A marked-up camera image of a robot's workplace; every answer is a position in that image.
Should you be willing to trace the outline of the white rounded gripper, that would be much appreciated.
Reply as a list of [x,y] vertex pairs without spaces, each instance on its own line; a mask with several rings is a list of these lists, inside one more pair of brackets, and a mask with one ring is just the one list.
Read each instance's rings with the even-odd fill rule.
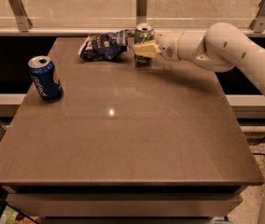
[[179,40],[182,34],[181,31],[174,31],[166,34],[156,33],[154,34],[154,40],[134,44],[132,48],[134,53],[138,56],[156,58],[160,54],[165,60],[180,61]]

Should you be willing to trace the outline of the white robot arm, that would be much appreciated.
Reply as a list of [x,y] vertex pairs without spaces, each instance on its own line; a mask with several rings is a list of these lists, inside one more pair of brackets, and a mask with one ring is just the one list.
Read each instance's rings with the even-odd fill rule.
[[163,33],[150,41],[135,43],[133,51],[148,58],[189,61],[219,73],[236,67],[265,96],[265,49],[229,23],[215,23],[204,32]]

